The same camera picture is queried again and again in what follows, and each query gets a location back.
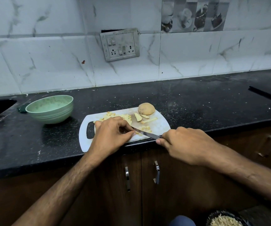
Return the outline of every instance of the electrical outlet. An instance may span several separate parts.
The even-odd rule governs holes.
[[[134,29],[100,33],[107,62],[140,56],[138,31]]]

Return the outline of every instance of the rice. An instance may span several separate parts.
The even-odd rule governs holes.
[[[210,226],[243,226],[242,223],[229,216],[222,216],[221,214],[211,221]]]

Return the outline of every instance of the backsplash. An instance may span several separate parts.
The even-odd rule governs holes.
[[[199,7],[188,6],[216,1],[228,5],[222,24],[193,32]],[[106,62],[101,30],[133,27],[140,57]],[[263,69],[271,69],[271,0],[0,0],[0,95]]]

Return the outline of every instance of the person's left arm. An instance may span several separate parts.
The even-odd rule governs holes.
[[[121,117],[96,121],[96,134],[87,153],[43,194],[13,225],[58,225],[81,191],[89,173],[135,135]],[[121,134],[119,129],[128,132]]]

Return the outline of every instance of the knife blade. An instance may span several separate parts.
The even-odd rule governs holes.
[[[148,136],[148,137],[151,137],[151,138],[153,138],[153,139],[159,139],[159,138],[161,138],[160,136],[158,136],[158,135],[155,135],[155,134],[152,134],[152,133],[149,133],[149,132],[144,132],[144,131],[142,131],[142,130],[140,130],[140,129],[137,129],[137,128],[135,128],[135,127],[132,127],[133,129],[134,129],[134,131],[137,131],[138,133],[141,133],[141,134],[143,134],[143,135],[145,135],[145,136]]]

